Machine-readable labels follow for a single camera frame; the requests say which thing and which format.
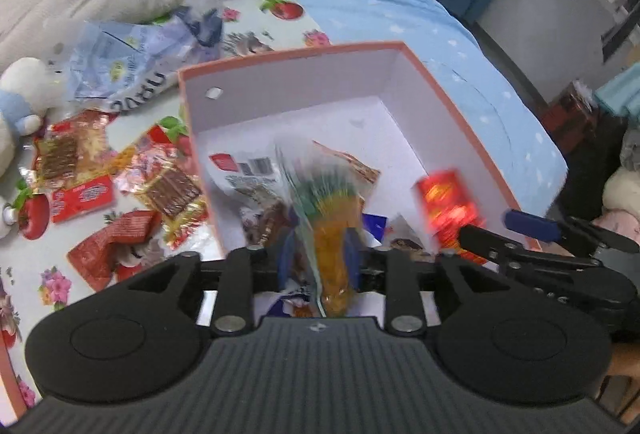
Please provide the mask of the shiny red candy packet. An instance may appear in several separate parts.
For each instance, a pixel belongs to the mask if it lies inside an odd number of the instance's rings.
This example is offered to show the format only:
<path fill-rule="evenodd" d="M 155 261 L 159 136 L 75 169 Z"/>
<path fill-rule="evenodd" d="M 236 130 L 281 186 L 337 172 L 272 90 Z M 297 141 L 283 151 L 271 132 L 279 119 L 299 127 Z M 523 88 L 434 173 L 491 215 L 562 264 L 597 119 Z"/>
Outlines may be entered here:
<path fill-rule="evenodd" d="M 428 174 L 414 185 L 426 221 L 439 250 L 453 250 L 475 264 L 486 263 L 460 246 L 458 233 L 463 226 L 484 226 L 484 219 L 457 169 Z"/>

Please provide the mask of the grey black snack packet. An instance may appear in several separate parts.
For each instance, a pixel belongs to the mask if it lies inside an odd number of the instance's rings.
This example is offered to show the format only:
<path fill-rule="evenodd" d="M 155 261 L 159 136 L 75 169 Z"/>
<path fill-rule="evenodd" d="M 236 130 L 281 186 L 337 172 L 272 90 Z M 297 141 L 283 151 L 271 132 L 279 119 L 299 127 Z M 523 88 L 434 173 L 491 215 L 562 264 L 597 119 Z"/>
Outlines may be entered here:
<path fill-rule="evenodd" d="M 274 153 L 215 152 L 207 167 L 216 188 L 238 214 L 245 241 L 268 246 L 282 228 L 291 226 L 291 209 Z"/>

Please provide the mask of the green orange snack packet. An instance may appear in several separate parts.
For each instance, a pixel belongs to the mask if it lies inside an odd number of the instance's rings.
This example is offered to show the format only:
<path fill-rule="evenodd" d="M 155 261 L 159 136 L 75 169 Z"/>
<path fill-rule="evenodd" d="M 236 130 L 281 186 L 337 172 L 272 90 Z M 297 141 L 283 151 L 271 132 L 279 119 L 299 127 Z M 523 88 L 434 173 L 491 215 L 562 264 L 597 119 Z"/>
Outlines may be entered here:
<path fill-rule="evenodd" d="M 297 217 L 318 312 L 323 317 L 343 317 L 355 293 L 345 239 L 347 232 L 361 226 L 361 187 L 356 172 L 348 160 L 302 138 L 281 137 L 274 152 Z"/>

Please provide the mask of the red yellow tofu snack packet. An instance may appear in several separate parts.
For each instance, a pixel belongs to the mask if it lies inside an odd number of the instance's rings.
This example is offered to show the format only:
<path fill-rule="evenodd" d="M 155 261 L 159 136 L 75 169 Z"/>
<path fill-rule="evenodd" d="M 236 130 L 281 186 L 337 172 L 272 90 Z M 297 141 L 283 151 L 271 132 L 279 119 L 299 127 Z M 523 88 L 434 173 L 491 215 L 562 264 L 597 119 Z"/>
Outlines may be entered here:
<path fill-rule="evenodd" d="M 183 245 L 208 217 L 198 176 L 182 166 L 179 151 L 171 143 L 134 150 L 114 183 L 120 192 L 134 195 L 160 214 L 164 240 L 171 249 Z"/>

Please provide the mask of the blue snack packet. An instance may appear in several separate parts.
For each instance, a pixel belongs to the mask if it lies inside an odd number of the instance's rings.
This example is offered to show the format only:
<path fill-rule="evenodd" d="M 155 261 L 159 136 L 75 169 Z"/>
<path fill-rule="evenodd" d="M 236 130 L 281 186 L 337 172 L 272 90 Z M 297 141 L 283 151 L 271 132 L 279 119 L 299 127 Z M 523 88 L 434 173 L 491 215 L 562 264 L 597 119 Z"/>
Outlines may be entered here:
<path fill-rule="evenodd" d="M 360 215 L 343 212 L 305 220 L 280 231 L 295 233 L 295 257 L 288 279 L 294 278 L 307 288 L 311 306 L 321 316 L 346 316 L 357 293 L 349 284 L 344 260 L 347 230 L 356 230 L 365 247 L 382 244 L 382 226 L 372 233 Z"/>

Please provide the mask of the pink deep box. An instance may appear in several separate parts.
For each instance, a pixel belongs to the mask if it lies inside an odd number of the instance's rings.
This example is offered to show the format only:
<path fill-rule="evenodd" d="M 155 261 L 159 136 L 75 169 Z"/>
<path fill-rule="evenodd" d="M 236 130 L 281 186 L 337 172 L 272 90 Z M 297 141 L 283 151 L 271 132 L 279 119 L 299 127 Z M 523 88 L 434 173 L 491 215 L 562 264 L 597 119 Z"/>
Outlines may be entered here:
<path fill-rule="evenodd" d="M 213 155 L 273 157 L 274 145 L 315 141 L 352 154 L 381 177 L 364 207 L 400 215 L 432 243 L 414 186 L 457 169 L 484 225 L 499 235 L 518 201 L 480 138 L 402 42 L 277 51 L 190 66 L 179 73 L 192 151 L 221 253 L 245 243 L 232 200 L 215 185 Z"/>

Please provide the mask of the fruit print sheet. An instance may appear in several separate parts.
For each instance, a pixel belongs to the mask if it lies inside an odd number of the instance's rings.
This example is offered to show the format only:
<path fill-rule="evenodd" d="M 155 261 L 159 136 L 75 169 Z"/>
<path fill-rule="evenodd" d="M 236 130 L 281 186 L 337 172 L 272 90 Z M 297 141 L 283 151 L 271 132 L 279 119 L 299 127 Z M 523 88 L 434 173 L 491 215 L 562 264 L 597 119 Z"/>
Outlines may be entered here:
<path fill-rule="evenodd" d="M 41 191 L 28 199 L 25 207 L 35 214 L 43 234 L 31 240 L 16 231 L 1 241 L 1 333 L 27 410 L 39 399 L 25 362 L 27 336 L 35 324 L 49 313 L 94 293 L 67 261 L 68 251 L 122 214 L 145 208 L 134 195 L 117 189 L 115 175 L 129 161 L 134 150 L 153 143 L 171 143 L 179 151 L 182 166 L 191 173 L 195 171 L 186 128 L 186 111 L 181 105 L 177 87 L 169 88 L 137 110 L 110 115 L 112 121 L 106 132 L 116 155 L 110 170 L 103 175 L 109 175 L 113 181 L 114 203 L 105 209 L 53 224 L 51 195 L 54 191 Z M 180 247 L 201 249 L 209 256 L 218 252 L 216 239 L 205 221 Z M 145 243 L 121 246 L 108 285 L 124 281 L 160 263 L 171 255 L 172 250 L 164 240 L 162 225 Z"/>

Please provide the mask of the dark red snack packet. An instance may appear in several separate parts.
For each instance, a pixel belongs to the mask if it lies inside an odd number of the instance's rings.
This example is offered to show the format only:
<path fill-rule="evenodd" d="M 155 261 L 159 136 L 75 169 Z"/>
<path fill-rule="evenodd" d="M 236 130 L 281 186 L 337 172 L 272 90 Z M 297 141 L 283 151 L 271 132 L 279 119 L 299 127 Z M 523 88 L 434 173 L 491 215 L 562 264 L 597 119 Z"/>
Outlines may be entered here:
<path fill-rule="evenodd" d="M 118 249 L 145 243 L 161 221 L 159 212 L 148 209 L 122 214 L 69 250 L 67 261 L 94 292 L 100 292 L 112 280 Z"/>

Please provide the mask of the red brown tofu snack packet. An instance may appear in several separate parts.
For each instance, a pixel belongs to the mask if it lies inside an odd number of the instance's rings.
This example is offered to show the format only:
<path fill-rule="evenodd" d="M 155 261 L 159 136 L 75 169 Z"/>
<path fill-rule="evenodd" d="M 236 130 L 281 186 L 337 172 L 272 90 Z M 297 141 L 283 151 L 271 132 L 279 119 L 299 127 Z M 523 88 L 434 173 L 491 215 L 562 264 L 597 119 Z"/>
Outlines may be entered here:
<path fill-rule="evenodd" d="M 111 121 L 110 114 L 88 110 L 49 125 L 34 140 L 30 185 L 67 189 L 108 173 L 116 155 L 106 132 Z"/>

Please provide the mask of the crumpled blue white plastic bag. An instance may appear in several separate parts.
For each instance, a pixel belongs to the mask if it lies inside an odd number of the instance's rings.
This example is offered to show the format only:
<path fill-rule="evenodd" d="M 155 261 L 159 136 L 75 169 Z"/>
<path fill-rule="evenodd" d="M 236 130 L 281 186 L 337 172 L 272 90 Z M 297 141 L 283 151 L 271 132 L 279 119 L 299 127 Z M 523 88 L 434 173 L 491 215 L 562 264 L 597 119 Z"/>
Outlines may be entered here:
<path fill-rule="evenodd" d="M 177 85 L 178 71 L 221 55 L 222 0 L 184 0 L 162 23 L 51 20 L 43 56 L 81 108 L 126 113 Z"/>

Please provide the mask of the pink box lid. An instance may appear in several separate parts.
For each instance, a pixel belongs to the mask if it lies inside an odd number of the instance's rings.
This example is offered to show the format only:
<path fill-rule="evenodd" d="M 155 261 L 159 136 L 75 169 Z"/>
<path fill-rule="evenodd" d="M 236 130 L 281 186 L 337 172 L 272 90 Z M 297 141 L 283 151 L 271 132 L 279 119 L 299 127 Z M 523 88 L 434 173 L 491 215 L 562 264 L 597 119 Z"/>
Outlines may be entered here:
<path fill-rule="evenodd" d="M 18 387 L 11 359 L 3 338 L 0 338 L 0 417 L 3 425 L 16 422 L 26 411 L 22 392 Z"/>

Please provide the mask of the white blue plush toy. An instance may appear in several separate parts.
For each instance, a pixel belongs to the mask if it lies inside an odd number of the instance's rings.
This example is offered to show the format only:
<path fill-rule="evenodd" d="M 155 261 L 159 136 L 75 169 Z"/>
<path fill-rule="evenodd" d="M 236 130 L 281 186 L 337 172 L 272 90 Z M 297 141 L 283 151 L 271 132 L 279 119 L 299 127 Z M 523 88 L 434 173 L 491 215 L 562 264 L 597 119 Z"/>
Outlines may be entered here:
<path fill-rule="evenodd" d="M 0 169 L 4 174 L 22 139 L 35 134 L 47 112 L 63 103 L 64 76 L 37 58 L 22 58 L 1 74 L 0 94 Z"/>

